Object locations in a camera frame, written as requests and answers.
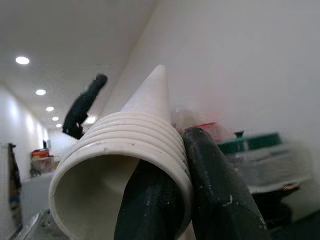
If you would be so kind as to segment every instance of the ribbed plastic cone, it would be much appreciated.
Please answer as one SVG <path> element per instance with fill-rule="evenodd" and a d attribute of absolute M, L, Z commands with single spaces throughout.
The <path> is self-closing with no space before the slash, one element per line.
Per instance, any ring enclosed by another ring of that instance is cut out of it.
<path fill-rule="evenodd" d="M 125 188 L 141 160 L 157 166 L 176 183 L 184 207 L 177 236 L 188 226 L 193 187 L 183 141 L 170 124 L 168 93 L 166 69 L 159 65 L 121 112 L 100 118 L 60 159 L 50 185 L 49 206 L 57 225 L 71 239 L 115 239 Z M 167 185 L 161 186 L 167 194 Z M 160 201 L 166 200 L 167 206 L 172 198 L 165 198 L 166 194 Z M 126 198 L 126 203 L 131 204 L 131 199 Z"/>
<path fill-rule="evenodd" d="M 169 90 L 166 67 L 158 65 L 123 106 L 121 112 L 142 112 L 170 123 Z"/>

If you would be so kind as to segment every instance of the green container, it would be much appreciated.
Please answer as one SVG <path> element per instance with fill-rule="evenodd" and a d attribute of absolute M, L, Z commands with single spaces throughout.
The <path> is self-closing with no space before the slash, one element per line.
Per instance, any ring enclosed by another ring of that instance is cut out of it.
<path fill-rule="evenodd" d="M 281 144 L 281 138 L 277 132 L 242 136 L 243 132 L 236 132 L 237 138 L 217 143 L 224 154 L 235 154 L 262 148 L 269 148 Z"/>

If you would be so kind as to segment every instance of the recessed ceiling light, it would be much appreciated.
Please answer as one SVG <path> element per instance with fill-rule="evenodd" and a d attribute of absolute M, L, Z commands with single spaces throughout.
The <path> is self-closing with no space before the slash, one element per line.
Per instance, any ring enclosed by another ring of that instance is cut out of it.
<path fill-rule="evenodd" d="M 16 59 L 15 59 L 16 63 L 17 64 L 21 64 L 21 65 L 26 65 L 28 64 L 30 61 L 27 57 L 25 56 L 18 56 Z"/>
<path fill-rule="evenodd" d="M 53 106 L 48 106 L 45 110 L 47 112 L 52 112 L 53 110 L 55 110 L 55 108 Z"/>
<path fill-rule="evenodd" d="M 85 121 L 86 124 L 93 124 L 96 121 L 96 117 L 95 116 L 90 116 L 88 117 L 88 119 Z"/>
<path fill-rule="evenodd" d="M 35 95 L 42 96 L 42 95 L 45 95 L 46 92 L 47 91 L 44 89 L 38 89 L 37 91 L 35 91 Z"/>

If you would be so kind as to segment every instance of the white ceiling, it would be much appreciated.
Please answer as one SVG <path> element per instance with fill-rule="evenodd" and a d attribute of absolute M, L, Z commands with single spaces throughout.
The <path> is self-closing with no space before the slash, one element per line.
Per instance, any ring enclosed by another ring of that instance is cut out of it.
<path fill-rule="evenodd" d="M 47 128 L 63 123 L 97 73 L 109 76 L 90 114 L 99 116 L 111 87 L 157 0 L 2 0 L 0 81 Z M 30 59 L 15 63 L 17 56 Z M 37 89 L 47 90 L 36 96 Z M 46 107 L 55 107 L 46 112 Z M 53 122 L 53 116 L 60 117 Z"/>

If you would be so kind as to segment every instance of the white wall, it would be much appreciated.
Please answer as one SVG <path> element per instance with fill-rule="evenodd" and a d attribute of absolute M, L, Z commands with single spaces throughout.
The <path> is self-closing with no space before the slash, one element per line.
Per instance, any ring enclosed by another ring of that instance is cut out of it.
<path fill-rule="evenodd" d="M 51 142 L 50 154 L 54 155 L 55 161 L 59 161 L 64 153 L 72 148 L 78 140 L 62 133 L 62 129 L 49 129 L 48 137 Z"/>
<path fill-rule="evenodd" d="M 288 200 L 302 217 L 320 208 L 319 22 L 317 0 L 161 0 L 104 112 L 166 65 L 173 111 L 308 148 L 315 181 Z"/>
<path fill-rule="evenodd" d="M 30 177 L 31 152 L 43 147 L 48 139 L 47 130 L 4 86 L 0 84 L 0 144 L 13 143 L 15 159 L 21 180 Z M 8 149 L 2 148 L 0 155 L 0 239 L 6 239 L 15 230 L 10 219 L 8 197 Z"/>

